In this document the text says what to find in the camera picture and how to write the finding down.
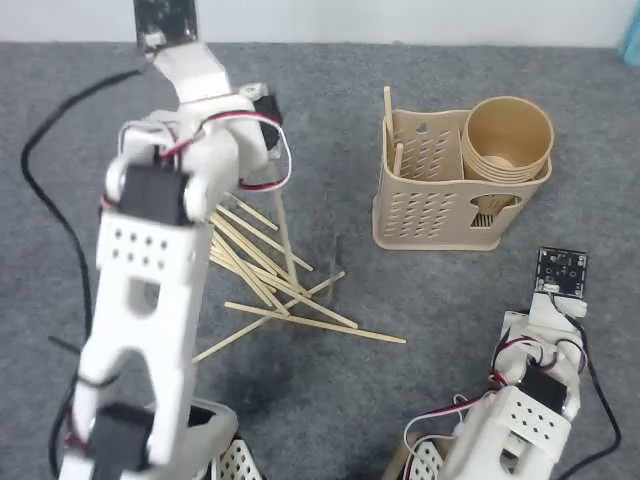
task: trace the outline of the white plastic bracket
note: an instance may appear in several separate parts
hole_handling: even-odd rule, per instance
[[[562,450],[571,423],[553,410],[526,395],[516,387],[508,387],[500,395],[493,409],[498,423],[544,451],[554,462]]]
[[[442,457],[433,442],[422,442],[411,463],[410,480],[437,480],[442,468]]]

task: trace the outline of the robotic arm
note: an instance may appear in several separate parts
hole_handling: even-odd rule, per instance
[[[147,39],[157,41],[157,32]],[[202,478],[212,459],[214,475],[238,425],[227,407],[192,401],[191,355],[213,235],[207,220],[226,191],[286,142],[280,113],[263,85],[234,93],[204,44],[164,44],[149,58],[174,85],[180,107],[127,123],[107,171],[101,274],[69,416],[76,447],[64,457],[64,480],[188,480]],[[155,304],[145,299],[148,286],[159,289]],[[114,396],[113,383],[134,352],[148,367],[153,411]]]
[[[405,442],[416,421],[468,410],[446,457],[433,436],[407,443],[415,456],[408,459],[403,480],[550,478],[580,408],[579,374],[588,361],[580,332],[565,316],[586,314],[581,300],[586,262],[580,252],[540,250],[529,312],[504,316],[490,375],[496,388],[412,420]]]

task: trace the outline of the red wire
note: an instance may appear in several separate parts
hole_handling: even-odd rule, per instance
[[[184,140],[184,141],[178,143],[177,145],[174,145],[169,150],[167,150],[162,155],[160,155],[160,158],[163,159],[163,160],[169,159],[169,158],[173,157],[179,151],[184,150],[186,147],[191,145],[195,141],[196,135],[198,135],[198,133],[200,133],[200,130],[202,130],[202,128],[205,126],[205,124],[207,122],[212,122],[214,120],[224,120],[224,119],[234,118],[234,117],[236,117],[236,118],[238,118],[238,117],[254,117],[254,118],[257,118],[257,119],[261,119],[261,120],[268,120],[270,122],[277,123],[278,125],[280,125],[280,122],[274,120],[273,118],[267,117],[266,115],[258,113],[258,112],[235,110],[235,111],[231,111],[231,112],[216,113],[214,115],[211,115],[211,116],[205,118],[200,123],[200,125],[196,129],[196,131],[193,134],[193,136],[191,136],[191,138],[188,138],[187,140]]]

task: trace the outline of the cable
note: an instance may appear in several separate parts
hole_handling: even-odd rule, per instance
[[[407,423],[407,426],[404,427],[404,433],[402,435],[402,439],[404,440],[405,446],[409,450],[409,454],[410,455],[415,455],[416,454],[413,446],[409,445],[409,440],[407,438],[407,435],[409,434],[409,429],[413,426],[414,423],[420,422],[422,420],[428,420],[430,418],[442,417],[442,416],[445,416],[445,415],[451,415],[452,413],[456,413],[456,412],[463,412],[463,411],[468,410],[471,407],[473,407],[482,398],[483,397],[476,397],[476,398],[472,398],[471,400],[467,400],[466,402],[461,402],[461,403],[458,403],[458,404],[449,405],[448,407],[439,408],[437,410],[432,410],[431,412],[427,412],[427,413],[425,413],[423,415],[419,415],[419,416],[413,418],[412,420],[410,420],[409,423]]]
[[[240,180],[239,188],[242,190],[251,190],[254,192],[270,192],[272,190],[277,190],[278,188],[283,187],[284,185],[287,184],[287,182],[291,178],[291,170],[292,170],[292,163],[293,163],[293,156],[291,154],[291,148],[289,147],[289,142],[287,141],[287,136],[285,135],[284,130],[282,129],[282,126],[280,125],[280,123],[276,122],[272,118],[267,117],[266,115],[262,115],[261,113],[252,112],[249,110],[231,110],[228,112],[221,112],[221,113],[216,113],[214,115],[210,115],[209,117],[202,120],[202,122],[200,122],[200,124],[196,128],[196,131],[191,137],[174,145],[172,148],[170,148],[169,150],[164,152],[162,155],[160,155],[160,158],[167,160],[173,157],[174,155],[178,154],[188,146],[195,143],[198,140],[198,136],[200,135],[200,132],[204,129],[205,125],[209,122],[222,121],[222,120],[238,120],[243,118],[257,120],[258,122],[270,125],[271,127],[275,128],[278,131],[278,134],[280,135],[280,140],[282,141],[282,144],[284,145],[285,151],[287,153],[287,174],[283,178],[281,178],[280,180],[276,180],[275,182],[262,183],[259,185],[247,185],[243,183],[242,180]]]
[[[462,402],[468,402],[469,399],[467,397],[465,397],[464,395],[462,395],[461,393],[456,393],[453,396],[453,404],[457,405],[458,403],[462,403]],[[462,423],[464,421],[464,417],[462,416],[462,412],[458,412],[458,418],[460,419],[460,422]]]
[[[51,130],[51,128],[56,124],[56,122],[60,120],[71,108],[73,108],[83,100],[98,93],[99,91],[118,85],[131,77],[143,74],[145,71],[146,68],[141,68],[111,75],[102,80],[99,80],[98,82],[90,85],[84,90],[81,90],[79,93],[67,98],[53,112],[49,114],[49,116],[40,124],[38,128],[36,128],[33,134],[25,142],[24,147],[22,148],[22,153],[20,154],[20,167],[22,169],[22,176],[24,177],[31,190],[33,190],[33,192],[36,194],[38,199],[45,205],[45,207],[47,207],[47,210],[56,219],[56,221],[60,223],[65,233],[67,234],[67,237],[71,241],[71,244],[75,251],[82,283],[85,339],[88,339],[89,335],[91,334],[91,326],[93,321],[91,311],[91,283],[89,280],[89,267],[87,264],[87,259],[82,249],[82,245],[80,244],[80,240],[78,239],[76,232],[71,227],[71,224],[58,209],[55,202],[45,193],[40,184],[33,177],[29,165],[29,160],[31,152],[33,152],[35,147],[40,143],[47,132],[49,132],[49,130]],[[49,434],[49,466],[51,467],[51,473],[55,478],[58,478],[58,476],[60,475],[60,465],[58,462],[58,436],[64,422],[65,414],[71,405],[75,384],[76,375],[73,376],[71,382],[69,383],[69,386],[67,387],[67,390],[65,391],[64,398],[58,408],[53,425],[51,427],[51,432]]]
[[[572,467],[565,470],[558,477],[558,480],[567,480],[572,475],[574,475],[578,470],[581,470],[587,465],[615,452],[620,447],[620,444],[622,443],[622,432],[620,431],[620,426],[618,425],[618,421],[616,420],[613,410],[611,409],[611,406],[609,405],[609,402],[604,394],[604,391],[602,390],[602,386],[600,385],[598,374],[593,365],[593,357],[591,356],[591,352],[589,352],[589,344],[587,342],[586,330],[584,329],[580,321],[560,311],[560,309],[556,305],[555,298],[552,294],[549,295],[549,298],[551,299],[551,303],[553,304],[553,307],[558,311],[558,313],[564,315],[564,317],[569,321],[569,323],[571,323],[571,325],[573,325],[580,332],[580,336],[582,337],[583,349],[584,349],[586,358],[588,359],[587,366],[589,367],[589,373],[591,374],[591,381],[593,382],[593,387],[595,388],[596,394],[600,399],[600,403],[602,403],[602,407],[604,408],[604,411],[606,412],[607,417],[609,418],[609,422],[611,422],[611,428],[613,429],[613,433],[615,435],[615,438],[611,445],[609,445],[606,448],[603,448],[602,450],[596,453],[593,453],[583,458],[578,463],[576,463]]]

